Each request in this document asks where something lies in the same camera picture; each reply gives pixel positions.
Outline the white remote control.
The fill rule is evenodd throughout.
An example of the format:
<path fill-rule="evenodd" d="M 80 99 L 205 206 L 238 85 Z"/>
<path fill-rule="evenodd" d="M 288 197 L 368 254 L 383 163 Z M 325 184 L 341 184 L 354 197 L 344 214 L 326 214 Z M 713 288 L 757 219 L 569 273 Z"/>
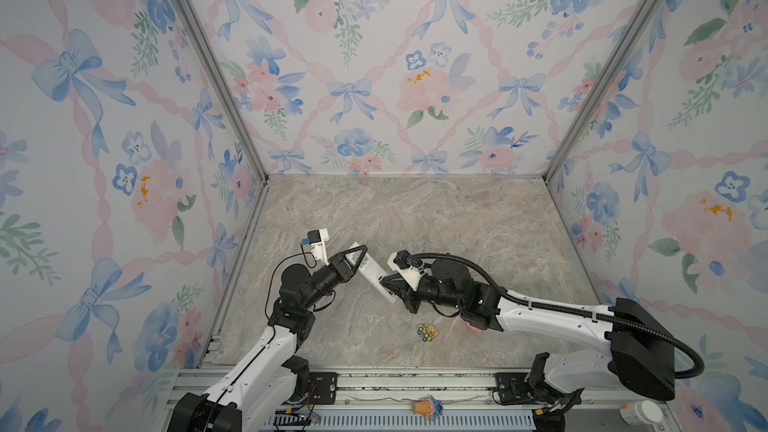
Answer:
<path fill-rule="evenodd" d="M 398 297 L 390 294 L 381 286 L 380 279 L 388 276 L 389 273 L 386 272 L 369 253 L 367 253 L 363 264 L 357 273 L 361 274 L 370 283 L 373 289 L 376 290 L 388 303 L 395 304 L 398 301 Z"/>

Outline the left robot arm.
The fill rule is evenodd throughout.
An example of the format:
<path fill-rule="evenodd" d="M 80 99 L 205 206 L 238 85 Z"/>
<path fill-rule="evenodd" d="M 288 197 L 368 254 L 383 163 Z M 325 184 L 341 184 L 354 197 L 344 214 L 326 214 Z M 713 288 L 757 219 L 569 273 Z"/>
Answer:
<path fill-rule="evenodd" d="M 201 394 L 186 393 L 175 405 L 169 431 L 259 431 L 278 408 L 310 396 L 309 364 L 297 355 L 322 308 L 318 303 L 349 282 L 367 254 L 354 246 L 326 259 L 284 265 L 267 326 L 240 361 Z"/>

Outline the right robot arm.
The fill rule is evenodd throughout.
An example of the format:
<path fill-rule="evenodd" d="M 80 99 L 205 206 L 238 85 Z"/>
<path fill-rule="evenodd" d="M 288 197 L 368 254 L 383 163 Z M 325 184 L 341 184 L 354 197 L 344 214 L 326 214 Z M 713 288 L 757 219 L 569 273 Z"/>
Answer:
<path fill-rule="evenodd" d="M 461 284 L 418 274 L 381 278 L 382 287 L 411 313 L 421 304 L 450 307 L 479 330 L 521 331 L 581 345 L 569 354 L 539 353 L 528 375 L 530 388 L 546 400 L 579 389 L 624 388 L 649 399 L 675 396 L 675 354 L 665 341 L 667 330 L 637 302 L 620 299 L 612 306 L 579 306 L 552 301 L 516 303 L 488 284 L 468 279 Z"/>

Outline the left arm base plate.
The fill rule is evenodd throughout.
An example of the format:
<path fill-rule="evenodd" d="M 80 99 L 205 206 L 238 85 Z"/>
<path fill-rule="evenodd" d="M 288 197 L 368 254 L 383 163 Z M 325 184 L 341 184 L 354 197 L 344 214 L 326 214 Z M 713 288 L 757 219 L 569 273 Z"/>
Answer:
<path fill-rule="evenodd" d="M 337 397 L 339 374 L 336 372 L 308 372 L 301 376 L 301 393 L 299 398 L 303 404 L 334 405 Z"/>

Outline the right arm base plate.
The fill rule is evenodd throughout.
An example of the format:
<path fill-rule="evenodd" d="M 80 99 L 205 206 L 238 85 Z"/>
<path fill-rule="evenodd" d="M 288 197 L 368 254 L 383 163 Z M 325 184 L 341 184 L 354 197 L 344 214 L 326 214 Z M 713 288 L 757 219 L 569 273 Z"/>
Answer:
<path fill-rule="evenodd" d="M 548 384 L 543 375 L 533 372 L 499 372 L 494 375 L 494 400 L 499 405 L 544 406 L 568 405 L 581 403 L 582 389 L 566 393 Z"/>

